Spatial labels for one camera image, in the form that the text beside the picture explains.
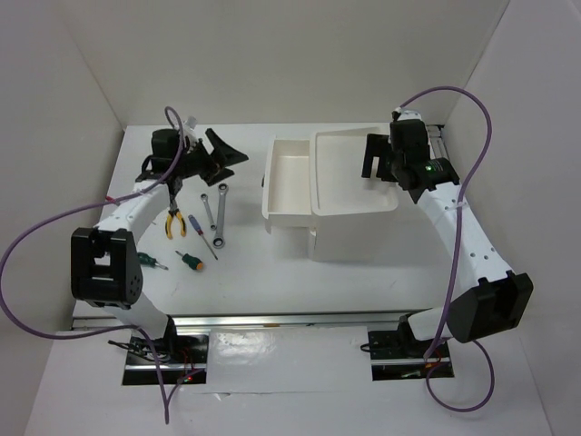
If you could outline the purple handled screwdriver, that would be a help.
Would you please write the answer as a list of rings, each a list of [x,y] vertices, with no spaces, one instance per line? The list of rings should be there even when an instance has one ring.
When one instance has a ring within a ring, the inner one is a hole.
[[[192,215],[189,214],[188,215],[188,221],[190,222],[190,224],[192,225],[192,228],[194,229],[195,232],[197,232],[197,234],[202,238],[204,244],[207,246],[207,248],[210,250],[210,253],[212,254],[212,257],[217,260],[218,257],[216,255],[216,253],[214,252],[214,250],[212,249],[212,247],[210,246],[209,242],[207,241],[204,232],[202,230],[202,227],[200,226],[199,222],[197,221],[197,219]]]

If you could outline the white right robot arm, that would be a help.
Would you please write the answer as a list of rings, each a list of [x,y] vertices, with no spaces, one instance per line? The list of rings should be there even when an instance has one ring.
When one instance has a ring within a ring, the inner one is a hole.
[[[214,239],[236,311],[401,312],[407,356],[519,324],[532,281],[498,254],[418,114],[209,137],[241,150]]]

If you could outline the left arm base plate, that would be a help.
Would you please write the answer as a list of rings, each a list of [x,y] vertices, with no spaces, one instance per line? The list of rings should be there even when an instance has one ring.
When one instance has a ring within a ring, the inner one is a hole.
[[[155,349],[160,361],[163,383],[172,385],[182,380],[183,384],[205,384],[209,339],[206,333],[180,336],[177,348],[171,352],[160,342],[156,342]],[[143,337],[132,336],[127,342],[110,340],[108,343],[126,352],[123,386],[146,386],[158,383],[154,358]]]

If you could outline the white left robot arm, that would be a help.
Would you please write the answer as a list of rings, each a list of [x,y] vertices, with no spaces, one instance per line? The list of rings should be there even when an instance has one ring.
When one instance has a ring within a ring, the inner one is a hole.
[[[249,159],[212,129],[205,134],[211,150],[190,128],[153,131],[152,151],[142,163],[129,199],[117,201],[113,212],[96,226],[78,228],[71,236],[73,297],[135,327],[158,362],[175,358],[183,340],[173,318],[144,294],[137,243],[161,212],[180,216],[176,197],[185,179],[198,176],[213,186],[233,176],[234,165]]]

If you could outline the white top drawer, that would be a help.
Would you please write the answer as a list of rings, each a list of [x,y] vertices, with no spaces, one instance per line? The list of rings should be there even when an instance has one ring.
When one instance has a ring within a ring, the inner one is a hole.
[[[262,192],[266,232],[312,227],[310,200],[310,141],[275,138],[267,153]]]

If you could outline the yellow handled pliers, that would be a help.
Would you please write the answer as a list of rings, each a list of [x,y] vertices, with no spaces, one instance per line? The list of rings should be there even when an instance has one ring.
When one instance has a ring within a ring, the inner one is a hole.
[[[172,224],[174,221],[176,221],[180,225],[180,236],[185,237],[187,234],[186,223],[184,221],[181,210],[179,209],[176,201],[177,194],[181,189],[182,189],[182,179],[179,177],[173,179],[168,184],[170,202],[164,230],[166,237],[169,240],[173,239]]]

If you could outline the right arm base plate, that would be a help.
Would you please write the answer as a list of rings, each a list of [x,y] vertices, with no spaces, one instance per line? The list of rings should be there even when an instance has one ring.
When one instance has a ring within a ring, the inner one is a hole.
[[[426,361],[423,354],[430,341],[405,339],[396,331],[370,331],[368,341],[359,348],[370,358],[372,380],[407,381],[432,378],[454,378],[450,351],[440,345]]]

